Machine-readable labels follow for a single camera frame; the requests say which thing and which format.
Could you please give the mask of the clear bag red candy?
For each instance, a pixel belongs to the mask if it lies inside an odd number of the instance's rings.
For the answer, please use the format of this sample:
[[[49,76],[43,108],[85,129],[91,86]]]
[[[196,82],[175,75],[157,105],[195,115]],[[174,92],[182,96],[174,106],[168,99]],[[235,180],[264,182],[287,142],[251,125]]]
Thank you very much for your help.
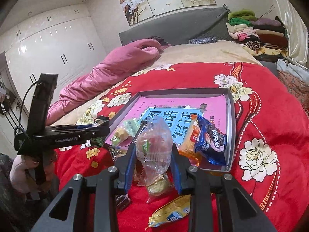
[[[173,138],[171,131],[162,117],[147,118],[146,129],[136,141],[137,160],[143,166],[140,186],[152,184],[164,174],[171,163]]]

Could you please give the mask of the blue Oreo packet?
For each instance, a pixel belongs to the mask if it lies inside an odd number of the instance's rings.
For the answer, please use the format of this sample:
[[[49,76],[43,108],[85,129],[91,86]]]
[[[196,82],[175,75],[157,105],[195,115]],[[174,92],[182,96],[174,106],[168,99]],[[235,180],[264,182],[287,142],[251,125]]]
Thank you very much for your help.
[[[225,159],[226,134],[222,133],[202,115],[197,116],[197,122],[199,134],[194,145],[194,152],[200,153],[210,164],[227,166]]]

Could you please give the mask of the orange wrapped cracker pack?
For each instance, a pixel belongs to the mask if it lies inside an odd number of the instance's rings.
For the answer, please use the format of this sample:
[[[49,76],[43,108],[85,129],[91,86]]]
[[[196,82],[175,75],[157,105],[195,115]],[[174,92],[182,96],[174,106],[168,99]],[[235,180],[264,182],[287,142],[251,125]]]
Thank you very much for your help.
[[[194,166],[199,166],[202,162],[202,155],[194,151],[199,133],[200,129],[197,121],[197,114],[191,114],[191,123],[182,144],[178,147],[178,151],[180,155],[187,157],[191,165]]]

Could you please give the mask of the clear bag peanut snack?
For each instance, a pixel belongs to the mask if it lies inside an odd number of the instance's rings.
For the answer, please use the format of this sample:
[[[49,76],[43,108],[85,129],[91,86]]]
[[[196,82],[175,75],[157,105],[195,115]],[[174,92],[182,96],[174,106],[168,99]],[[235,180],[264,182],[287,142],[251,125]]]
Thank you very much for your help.
[[[147,191],[147,204],[158,200],[173,188],[166,172],[159,173],[151,166],[144,167],[140,161],[137,161],[135,165],[133,182],[136,186]]]

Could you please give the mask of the green bean snack packet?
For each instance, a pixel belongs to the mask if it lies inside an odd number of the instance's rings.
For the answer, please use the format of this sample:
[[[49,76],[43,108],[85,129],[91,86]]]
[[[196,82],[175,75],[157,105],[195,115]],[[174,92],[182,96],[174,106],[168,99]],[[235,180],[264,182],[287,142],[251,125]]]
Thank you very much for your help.
[[[106,137],[94,137],[90,139],[92,147],[103,148]]]

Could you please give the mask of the yellow wafer snack packet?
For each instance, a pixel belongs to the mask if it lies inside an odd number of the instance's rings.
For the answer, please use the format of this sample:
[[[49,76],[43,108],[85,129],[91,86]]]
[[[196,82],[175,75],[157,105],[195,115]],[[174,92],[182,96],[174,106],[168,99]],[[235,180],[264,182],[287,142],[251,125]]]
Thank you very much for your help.
[[[190,206],[191,195],[177,197],[152,213],[147,228],[160,227],[186,217],[190,213]]]

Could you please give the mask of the green wrapped pastry snack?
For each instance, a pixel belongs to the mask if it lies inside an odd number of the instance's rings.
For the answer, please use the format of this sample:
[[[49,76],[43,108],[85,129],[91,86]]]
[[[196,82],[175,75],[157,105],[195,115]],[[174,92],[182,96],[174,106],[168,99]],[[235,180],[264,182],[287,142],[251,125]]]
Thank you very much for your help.
[[[117,146],[129,137],[134,137],[139,129],[140,124],[136,118],[124,120],[119,127],[116,128],[111,142],[113,146]]]

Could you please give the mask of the small dark chocolate packet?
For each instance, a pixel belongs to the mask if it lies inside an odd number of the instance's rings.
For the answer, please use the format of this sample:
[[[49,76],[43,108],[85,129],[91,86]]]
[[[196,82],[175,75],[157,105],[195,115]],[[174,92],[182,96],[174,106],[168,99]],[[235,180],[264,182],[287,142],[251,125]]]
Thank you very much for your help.
[[[131,199],[128,196],[128,194],[126,195],[116,195],[115,196],[115,203],[116,203],[116,208],[119,211],[124,210],[125,208],[127,208],[130,204],[131,204]]]

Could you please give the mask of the grey cardboard tray box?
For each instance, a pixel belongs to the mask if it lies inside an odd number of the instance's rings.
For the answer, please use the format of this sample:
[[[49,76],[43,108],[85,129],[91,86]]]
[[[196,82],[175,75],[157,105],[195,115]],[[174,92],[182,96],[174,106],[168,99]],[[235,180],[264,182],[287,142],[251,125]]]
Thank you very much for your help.
[[[225,164],[214,165],[201,155],[193,154],[193,142],[199,127],[197,115],[203,116],[221,133],[227,136],[224,150]],[[193,88],[139,92],[110,121],[108,145],[115,140],[114,133],[127,120],[142,120],[159,116],[164,119],[174,143],[187,152],[193,165],[217,173],[228,173],[232,168],[236,139],[234,100],[229,89]]]

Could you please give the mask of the pink and blue book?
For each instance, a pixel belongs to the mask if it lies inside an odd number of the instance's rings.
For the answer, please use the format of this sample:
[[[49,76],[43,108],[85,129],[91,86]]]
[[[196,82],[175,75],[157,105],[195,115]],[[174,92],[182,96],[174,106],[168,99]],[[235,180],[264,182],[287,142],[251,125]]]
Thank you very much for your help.
[[[169,126],[173,140],[181,144],[189,128],[192,114],[200,114],[221,132],[227,133],[227,103],[225,95],[215,97],[155,98],[139,96],[124,107],[119,116],[114,117],[110,135],[105,140],[112,144],[115,130],[123,121],[135,119],[138,123],[154,116],[162,117]]]

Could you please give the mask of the white glossy wardrobe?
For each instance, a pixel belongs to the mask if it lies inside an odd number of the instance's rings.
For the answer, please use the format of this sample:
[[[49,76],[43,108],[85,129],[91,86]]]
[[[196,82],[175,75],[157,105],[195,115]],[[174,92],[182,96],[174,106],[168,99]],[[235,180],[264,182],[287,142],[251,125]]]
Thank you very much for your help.
[[[60,91],[89,73],[106,57],[86,5],[71,5],[31,17],[1,34],[1,52],[17,93],[30,109],[34,90],[30,85],[42,73],[57,74]]]

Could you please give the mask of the red floral blanket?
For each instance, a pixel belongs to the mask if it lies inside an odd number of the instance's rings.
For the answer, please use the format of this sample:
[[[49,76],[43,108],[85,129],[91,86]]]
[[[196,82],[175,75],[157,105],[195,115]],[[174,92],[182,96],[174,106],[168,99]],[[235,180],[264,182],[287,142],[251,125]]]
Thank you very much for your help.
[[[308,116],[267,68],[242,62],[178,63],[141,70],[91,106],[90,114],[115,114],[136,93],[214,87],[230,89],[236,112],[236,151],[231,174],[252,194],[277,231],[293,231],[308,206]],[[112,165],[103,148],[77,145],[56,150],[59,190],[76,174],[95,175]],[[118,213],[120,231],[145,231],[151,214],[178,197],[171,190],[146,204],[145,187],[133,185],[132,203]]]

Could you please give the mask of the pink quilt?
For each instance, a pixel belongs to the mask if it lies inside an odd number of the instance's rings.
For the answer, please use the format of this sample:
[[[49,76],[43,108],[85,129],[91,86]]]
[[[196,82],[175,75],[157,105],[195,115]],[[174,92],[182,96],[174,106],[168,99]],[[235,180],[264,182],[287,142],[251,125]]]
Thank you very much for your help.
[[[52,125],[70,111],[143,69],[155,61],[161,51],[161,44],[154,39],[141,39],[114,49],[90,73],[78,77],[60,91],[59,99],[49,107],[46,125]]]

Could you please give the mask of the blue patterned pillow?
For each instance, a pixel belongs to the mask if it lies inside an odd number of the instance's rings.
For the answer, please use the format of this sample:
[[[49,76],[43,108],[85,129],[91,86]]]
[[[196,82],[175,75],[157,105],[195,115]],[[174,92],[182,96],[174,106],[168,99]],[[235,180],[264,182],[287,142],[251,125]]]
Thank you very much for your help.
[[[213,44],[216,42],[217,39],[215,37],[203,37],[191,39],[189,40],[188,44]]]

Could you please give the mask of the grey headboard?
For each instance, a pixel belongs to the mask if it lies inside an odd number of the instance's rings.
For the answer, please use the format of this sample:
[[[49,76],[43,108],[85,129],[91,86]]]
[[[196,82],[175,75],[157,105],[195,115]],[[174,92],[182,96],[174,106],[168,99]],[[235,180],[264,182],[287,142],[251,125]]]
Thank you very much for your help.
[[[118,35],[123,46],[149,37],[160,37],[173,46],[206,37],[232,41],[226,26],[228,13],[227,6],[186,10],[142,23]]]

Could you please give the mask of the stack of folded clothes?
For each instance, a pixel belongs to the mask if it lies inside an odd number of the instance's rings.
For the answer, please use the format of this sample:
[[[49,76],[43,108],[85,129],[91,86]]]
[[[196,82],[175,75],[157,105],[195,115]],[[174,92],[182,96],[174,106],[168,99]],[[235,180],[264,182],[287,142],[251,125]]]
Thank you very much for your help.
[[[278,17],[257,18],[243,9],[228,13],[226,27],[230,37],[259,61],[275,63],[289,54],[286,27]]]

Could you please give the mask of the cream satin curtain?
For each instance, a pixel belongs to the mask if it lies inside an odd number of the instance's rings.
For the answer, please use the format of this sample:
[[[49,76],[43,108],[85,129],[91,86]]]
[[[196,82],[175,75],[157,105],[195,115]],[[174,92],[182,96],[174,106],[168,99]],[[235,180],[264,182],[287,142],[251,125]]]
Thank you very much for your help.
[[[289,0],[273,0],[275,10],[288,37],[289,58],[293,64],[307,68],[308,31],[304,21]]]

